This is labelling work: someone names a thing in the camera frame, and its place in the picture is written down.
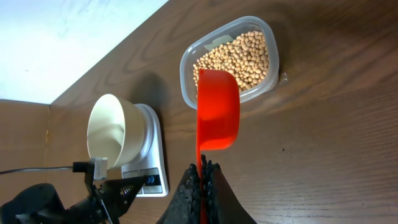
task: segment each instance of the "pile of beans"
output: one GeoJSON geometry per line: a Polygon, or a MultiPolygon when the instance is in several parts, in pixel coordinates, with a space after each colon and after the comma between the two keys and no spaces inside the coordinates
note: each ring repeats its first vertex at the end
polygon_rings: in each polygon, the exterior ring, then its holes
{"type": "Polygon", "coordinates": [[[199,68],[224,70],[238,82],[239,92],[263,81],[268,72],[268,48],[262,32],[239,35],[232,42],[221,44],[193,64],[193,80],[198,86],[199,68]]]}

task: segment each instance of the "cream-colored cup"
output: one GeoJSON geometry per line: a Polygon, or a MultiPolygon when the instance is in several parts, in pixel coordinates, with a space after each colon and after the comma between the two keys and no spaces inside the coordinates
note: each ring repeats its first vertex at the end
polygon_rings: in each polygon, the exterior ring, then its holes
{"type": "Polygon", "coordinates": [[[87,128],[91,157],[108,158],[107,169],[133,160],[144,144],[145,117],[134,104],[112,94],[95,103],[87,128]]]}

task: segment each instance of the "cable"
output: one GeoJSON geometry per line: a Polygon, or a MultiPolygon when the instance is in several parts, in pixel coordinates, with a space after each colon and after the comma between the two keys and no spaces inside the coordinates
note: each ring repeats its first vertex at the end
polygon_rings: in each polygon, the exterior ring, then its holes
{"type": "Polygon", "coordinates": [[[66,167],[31,167],[31,168],[22,168],[22,169],[13,169],[13,170],[5,170],[0,171],[1,174],[9,174],[13,172],[30,172],[30,171],[43,171],[43,170],[69,170],[72,169],[72,166],[66,167]]]}

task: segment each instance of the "wooden table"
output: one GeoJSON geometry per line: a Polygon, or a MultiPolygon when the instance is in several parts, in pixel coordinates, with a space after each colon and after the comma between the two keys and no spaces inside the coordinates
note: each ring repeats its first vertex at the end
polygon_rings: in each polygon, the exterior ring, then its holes
{"type": "MultiPolygon", "coordinates": [[[[182,54],[247,15],[271,26],[288,80],[243,103],[236,143],[208,159],[258,223],[398,223],[397,1],[170,1],[50,106],[47,165],[88,158],[88,117],[101,95],[150,105],[171,193],[137,198],[121,220],[155,223],[195,162],[182,54]]],[[[87,195],[79,174],[46,179],[66,206],[87,195]]]]}

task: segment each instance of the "white wall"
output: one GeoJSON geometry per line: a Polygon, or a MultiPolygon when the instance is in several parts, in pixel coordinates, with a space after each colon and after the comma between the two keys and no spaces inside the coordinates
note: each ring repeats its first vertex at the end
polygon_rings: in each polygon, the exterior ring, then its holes
{"type": "Polygon", "coordinates": [[[0,0],[0,99],[50,104],[167,0],[0,0]]]}

